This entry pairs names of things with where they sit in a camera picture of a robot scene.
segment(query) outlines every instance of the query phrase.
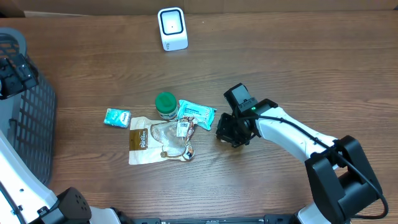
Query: wooden table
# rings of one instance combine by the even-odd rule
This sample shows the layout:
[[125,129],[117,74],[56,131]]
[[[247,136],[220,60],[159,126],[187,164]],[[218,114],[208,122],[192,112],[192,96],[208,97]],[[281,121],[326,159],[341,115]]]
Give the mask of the wooden table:
[[[312,201],[303,164],[253,139],[216,140],[223,93],[242,82],[325,134],[359,139],[398,222],[398,12],[187,15],[189,47],[166,53],[156,16],[1,19],[58,94],[53,179],[96,207],[131,217],[250,217],[293,213]],[[218,109],[197,128],[194,161],[130,166],[129,131],[103,124],[107,108],[159,119],[162,91]],[[382,212],[380,202],[364,213]]]

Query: jar with green lid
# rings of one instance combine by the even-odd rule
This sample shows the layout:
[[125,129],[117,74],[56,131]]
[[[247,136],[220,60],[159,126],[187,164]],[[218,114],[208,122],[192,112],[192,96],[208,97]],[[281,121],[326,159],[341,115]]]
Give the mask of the jar with green lid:
[[177,115],[177,100],[171,93],[163,92],[157,95],[155,106],[163,119],[173,119]]

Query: blue packet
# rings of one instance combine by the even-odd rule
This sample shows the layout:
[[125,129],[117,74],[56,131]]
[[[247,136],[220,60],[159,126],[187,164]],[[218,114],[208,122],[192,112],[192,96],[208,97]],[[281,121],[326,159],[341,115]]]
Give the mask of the blue packet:
[[130,123],[130,116],[130,111],[108,108],[106,110],[104,124],[127,128]]
[[179,100],[178,102],[180,103],[180,109],[177,113],[178,119],[182,119],[184,116],[193,116],[198,120],[199,126],[207,131],[211,130],[211,124],[217,109],[191,103],[187,100]]

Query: gray plastic basket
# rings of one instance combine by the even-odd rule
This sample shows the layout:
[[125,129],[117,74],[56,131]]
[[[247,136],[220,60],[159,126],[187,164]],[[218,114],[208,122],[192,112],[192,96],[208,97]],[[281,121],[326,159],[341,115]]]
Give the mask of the gray plastic basket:
[[57,97],[27,55],[24,36],[18,30],[0,28],[0,58],[6,57],[12,63],[17,54],[22,54],[32,69],[37,70],[39,84],[0,101],[0,116],[7,110],[10,114],[2,116],[9,124],[2,131],[30,171],[48,185],[52,176]]

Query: black cable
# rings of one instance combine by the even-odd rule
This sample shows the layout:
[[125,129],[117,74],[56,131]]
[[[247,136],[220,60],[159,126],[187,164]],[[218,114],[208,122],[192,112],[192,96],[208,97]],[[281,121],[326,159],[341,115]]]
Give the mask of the black cable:
[[26,224],[24,217],[22,216],[21,211],[19,210],[18,206],[15,204],[15,202],[12,200],[11,196],[8,194],[6,188],[3,186],[3,184],[0,181],[0,191],[3,194],[4,198],[7,200],[8,204],[11,206],[12,211],[15,213],[17,216],[19,222],[21,224]]
[[348,166],[356,175],[358,175],[362,179],[364,179],[365,182],[368,183],[374,189],[374,191],[376,192],[376,195],[381,199],[381,202],[383,203],[383,206],[384,206],[383,213],[381,213],[380,215],[354,215],[354,216],[352,216],[352,218],[376,220],[376,219],[381,219],[381,218],[384,218],[384,217],[387,216],[388,211],[389,211],[388,203],[387,203],[386,198],[379,191],[379,189],[377,189],[373,185],[373,183],[367,177],[365,177],[365,175],[363,175],[354,165],[352,165],[352,163],[347,161],[342,155],[340,155],[338,152],[334,151],[330,146],[328,146],[325,143],[321,142],[318,138],[312,136],[310,133],[308,133],[306,130],[304,130],[303,128],[301,128],[297,124],[295,124],[295,123],[293,123],[291,121],[288,121],[288,120],[286,120],[284,118],[276,118],[276,117],[271,117],[271,116],[248,116],[248,117],[238,118],[238,120],[240,120],[240,119],[259,119],[259,118],[271,119],[271,120],[274,120],[274,121],[280,121],[281,123],[286,123],[286,124],[291,125],[295,129],[299,130],[301,133],[303,133],[307,137],[309,137],[312,141],[314,141],[315,143],[317,143],[317,144],[321,145],[322,147],[324,147],[326,150],[328,150],[331,153],[333,153],[339,160],[341,160],[346,166]]

